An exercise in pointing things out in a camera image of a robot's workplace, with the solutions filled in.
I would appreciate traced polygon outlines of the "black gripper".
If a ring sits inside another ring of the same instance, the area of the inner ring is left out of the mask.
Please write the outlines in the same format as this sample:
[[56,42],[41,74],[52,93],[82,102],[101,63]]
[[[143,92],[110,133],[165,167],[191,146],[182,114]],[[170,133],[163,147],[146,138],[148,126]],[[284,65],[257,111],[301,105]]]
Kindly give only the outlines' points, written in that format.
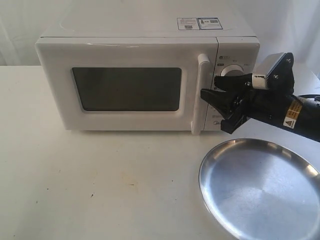
[[292,94],[286,91],[254,89],[252,74],[238,76],[215,76],[214,90],[203,88],[200,97],[214,107],[223,117],[221,130],[233,133],[247,121],[249,111],[257,95]]

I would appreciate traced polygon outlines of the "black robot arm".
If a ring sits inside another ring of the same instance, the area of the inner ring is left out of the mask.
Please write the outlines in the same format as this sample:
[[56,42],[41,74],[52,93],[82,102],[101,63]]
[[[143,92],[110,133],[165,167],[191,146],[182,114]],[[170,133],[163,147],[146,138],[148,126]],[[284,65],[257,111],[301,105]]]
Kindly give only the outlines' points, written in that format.
[[200,97],[223,117],[220,129],[232,134],[248,119],[320,140],[320,104],[292,94],[291,89],[254,87],[254,75],[216,76],[216,90],[203,88]]

